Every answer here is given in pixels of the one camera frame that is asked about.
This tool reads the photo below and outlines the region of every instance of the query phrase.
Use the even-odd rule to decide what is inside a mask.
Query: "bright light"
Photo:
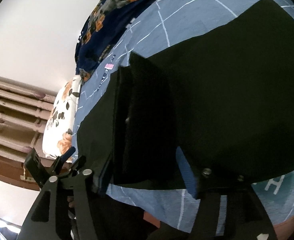
[[[0,220],[0,228],[8,228],[10,231],[19,234],[20,233],[20,229],[11,225],[7,225],[6,222]]]

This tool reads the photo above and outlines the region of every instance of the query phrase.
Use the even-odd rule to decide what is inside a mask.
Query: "bed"
[[[75,116],[72,145],[76,148],[72,160],[78,157],[77,130],[84,117],[102,97],[110,73],[119,65],[127,66],[132,51],[149,57],[165,48],[194,36],[205,34],[230,22],[259,0],[157,0],[134,19],[100,63],[92,77],[81,88]],[[293,19],[291,0],[274,0]],[[274,225],[294,215],[294,171],[290,174],[253,185]],[[121,202],[137,205],[157,219],[190,232],[199,206],[186,190],[147,191],[110,185],[108,195]],[[223,216],[226,199],[222,198]],[[223,232],[223,219],[217,235]]]

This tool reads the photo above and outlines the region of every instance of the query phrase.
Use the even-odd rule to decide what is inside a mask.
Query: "bed sheet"
[[[81,90],[74,124],[72,145],[78,157],[77,130],[106,91],[109,76],[118,65],[127,66],[131,51],[149,57],[165,48],[209,32],[230,22],[259,0],[157,0],[147,8],[120,38]],[[291,0],[274,0],[294,18]],[[114,65],[106,71],[106,64]],[[253,185],[272,223],[279,224],[294,215],[294,171],[285,176]],[[190,232],[199,206],[186,190],[148,191],[110,185],[112,198],[137,205],[157,219]],[[221,200],[221,219],[217,234],[223,231],[225,198]]]

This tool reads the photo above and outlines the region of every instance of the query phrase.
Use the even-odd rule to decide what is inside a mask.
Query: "pink patch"
[[[114,67],[113,64],[106,64],[106,66],[105,66],[106,69],[112,69],[113,67]]]

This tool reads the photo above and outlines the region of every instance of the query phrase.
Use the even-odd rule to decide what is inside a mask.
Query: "pillow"
[[[43,152],[47,158],[55,159],[71,147],[80,87],[81,77],[77,75],[57,94],[43,138]]]

